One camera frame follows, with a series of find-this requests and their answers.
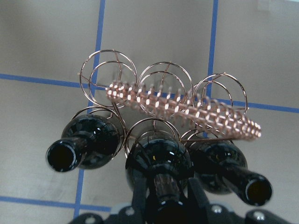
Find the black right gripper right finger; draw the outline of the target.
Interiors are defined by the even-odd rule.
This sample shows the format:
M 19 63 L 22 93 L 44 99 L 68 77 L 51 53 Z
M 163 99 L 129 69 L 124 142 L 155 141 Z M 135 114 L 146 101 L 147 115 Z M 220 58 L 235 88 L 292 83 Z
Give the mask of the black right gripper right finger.
M 188 219 L 190 224 L 207 224 L 207 211 L 209 200 L 199 182 L 191 177 L 187 182 Z

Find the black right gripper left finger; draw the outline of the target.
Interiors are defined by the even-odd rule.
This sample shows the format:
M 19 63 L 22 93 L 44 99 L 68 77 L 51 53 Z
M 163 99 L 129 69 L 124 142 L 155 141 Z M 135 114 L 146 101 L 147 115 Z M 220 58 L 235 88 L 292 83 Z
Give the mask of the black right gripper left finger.
M 136 211 L 139 224 L 147 224 L 147 179 L 137 177 L 134 179 L 133 198 L 131 206 Z

